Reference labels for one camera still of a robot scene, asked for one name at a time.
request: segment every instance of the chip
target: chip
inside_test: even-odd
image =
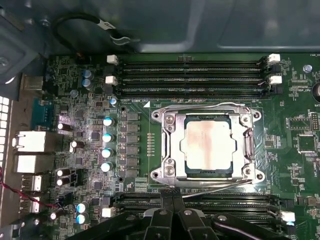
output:
[[[137,157],[128,157],[126,159],[126,165],[128,167],[136,167],[138,165],[138,158]]]
[[[138,154],[139,148],[137,146],[128,146],[126,148],[126,153],[127,154]]]
[[[127,169],[126,176],[131,178],[138,177],[138,169]]]
[[[102,189],[102,182],[96,181],[96,182],[93,184],[93,188],[96,189],[96,190]]]
[[[119,171],[118,171],[118,175],[119,175],[120,177],[125,177],[125,176],[126,176],[126,170],[119,170]]]
[[[119,142],[119,143],[126,143],[126,142],[127,142],[127,137],[126,137],[126,136],[120,136],[120,137],[118,137],[118,142]]]
[[[135,133],[139,131],[139,125],[138,124],[128,124],[127,131],[131,133]]]
[[[98,206],[99,205],[99,198],[92,198],[91,199],[91,205],[92,206]]]
[[[91,219],[90,220],[90,226],[94,227],[97,226],[99,224],[99,221],[97,219]]]
[[[92,140],[99,140],[100,138],[100,133],[99,132],[92,132],[91,133],[91,139]]]
[[[124,159],[120,159],[120,160],[118,161],[118,163],[119,163],[119,165],[126,165],[126,164],[127,164],[127,161],[124,160]]]
[[[75,112],[75,117],[76,118],[83,118],[84,117],[84,111],[78,110]]]
[[[128,113],[127,115],[128,121],[138,121],[139,120],[139,113]]]
[[[77,157],[77,158],[75,159],[75,164],[82,165],[82,157]]]
[[[138,136],[137,135],[129,135],[129,136],[127,136],[126,142],[129,144],[136,144],[138,142]]]

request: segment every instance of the screw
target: screw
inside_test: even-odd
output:
[[[175,122],[175,117],[172,115],[167,115],[164,120],[167,124],[173,124]]]
[[[44,27],[50,27],[50,25],[51,25],[51,23],[47,20],[47,19],[41,19],[40,20],[40,23],[41,23],[41,25],[42,26],[44,26]]]
[[[128,216],[125,220],[127,221],[132,221],[135,220],[136,218],[134,216]]]
[[[226,216],[220,215],[218,216],[218,219],[224,222],[224,221],[227,221],[228,218]]]
[[[167,214],[167,211],[166,211],[166,210],[162,210],[162,211],[159,212],[159,214],[160,214],[160,215],[166,215],[166,214]]]
[[[304,65],[303,66],[303,71],[305,72],[305,73],[311,73],[312,72],[312,66],[311,65],[309,65],[309,64],[307,64],[307,65]]]
[[[9,64],[9,60],[4,56],[0,56],[0,67],[6,67]]]
[[[190,210],[185,210],[183,213],[184,213],[185,215],[191,215],[191,214],[192,214],[192,211],[190,211]]]
[[[172,166],[167,166],[164,171],[169,176],[175,173],[175,169]]]

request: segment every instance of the small surface-mount component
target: small surface-mount component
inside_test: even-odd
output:
[[[49,155],[16,155],[15,172],[23,174],[37,174],[54,168],[55,156]]]
[[[137,146],[128,146],[126,148],[126,154],[138,154],[139,148]]]
[[[127,131],[129,133],[136,133],[139,131],[139,125],[138,124],[128,124]]]
[[[85,146],[85,143],[83,141],[72,141],[71,147],[77,149],[77,148],[83,148]]]
[[[131,178],[138,177],[138,169],[127,169],[126,176]]]
[[[308,196],[306,198],[306,205],[310,207],[315,207],[317,206],[317,198],[314,196]]]
[[[139,120],[139,113],[137,112],[129,112],[127,114],[128,121],[138,121]]]
[[[100,133],[99,132],[92,132],[91,133],[91,140],[94,140],[94,141],[98,141],[100,139]]]
[[[70,174],[71,174],[71,171],[69,168],[63,168],[63,169],[59,169],[58,171],[56,171],[56,175],[58,177],[68,176]]]
[[[112,157],[113,154],[114,151],[111,148],[104,149],[101,152],[102,157],[104,157],[105,159]]]
[[[297,196],[296,197],[296,204],[298,206],[304,206],[305,205],[305,198],[303,196]]]
[[[292,179],[293,185],[299,185],[299,180],[297,178]]]
[[[110,133],[105,133],[103,136],[102,136],[102,141],[104,141],[105,143],[110,143],[112,142],[113,140],[115,139],[115,137],[110,134]]]
[[[108,85],[118,85],[118,80],[115,76],[106,76],[104,83]]]
[[[111,218],[116,214],[116,212],[117,212],[117,209],[115,207],[104,207],[101,210],[101,217]]]
[[[72,131],[72,127],[69,125],[69,124],[65,124],[65,123],[62,123],[60,122],[58,125],[57,125],[57,128],[59,130],[63,130],[63,131],[68,131],[68,132],[71,132]]]
[[[18,152],[61,152],[63,135],[48,131],[20,131],[12,139]]]
[[[98,206],[99,205],[99,198],[92,198],[91,199],[91,205],[92,206]]]
[[[101,165],[101,171],[104,173],[109,172],[113,168],[113,164],[110,161],[104,162]]]
[[[59,208],[50,214],[50,219],[54,221],[65,214],[66,214],[66,211],[63,208]]]
[[[136,144],[139,141],[139,137],[137,135],[128,135],[126,137],[126,142],[128,144]]]
[[[128,157],[126,159],[126,165],[128,167],[136,167],[136,166],[138,166],[138,158],[137,157]]]
[[[103,125],[106,127],[112,127],[115,124],[115,120],[111,117],[105,117],[103,120]]]
[[[119,64],[119,60],[118,60],[118,57],[116,55],[108,55],[108,56],[106,56],[106,62],[108,64],[114,64],[114,65],[118,65]]]
[[[101,182],[101,181],[96,181],[96,182],[94,182],[94,183],[93,183],[93,188],[94,188],[95,190],[100,190],[100,189],[102,189],[102,182]]]

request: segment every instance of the motherboard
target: motherboard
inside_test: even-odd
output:
[[[63,136],[50,199],[72,193],[75,207],[47,222],[52,239],[105,221],[117,204],[159,208],[161,189],[238,181],[185,203],[320,239],[319,79],[320,54],[309,53],[52,56],[31,127]]]

